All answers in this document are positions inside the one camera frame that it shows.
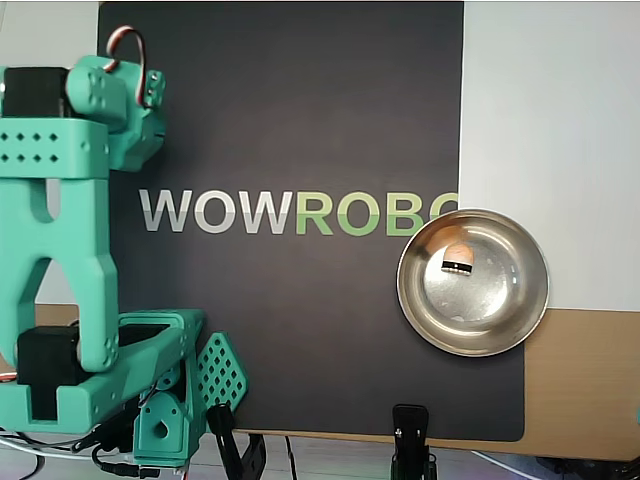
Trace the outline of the teal gripper with servo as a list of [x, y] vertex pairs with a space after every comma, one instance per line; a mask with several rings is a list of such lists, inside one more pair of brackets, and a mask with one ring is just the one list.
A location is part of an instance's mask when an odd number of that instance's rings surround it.
[[110, 170], [139, 171], [164, 143], [165, 121], [157, 108], [107, 102], [106, 118]]

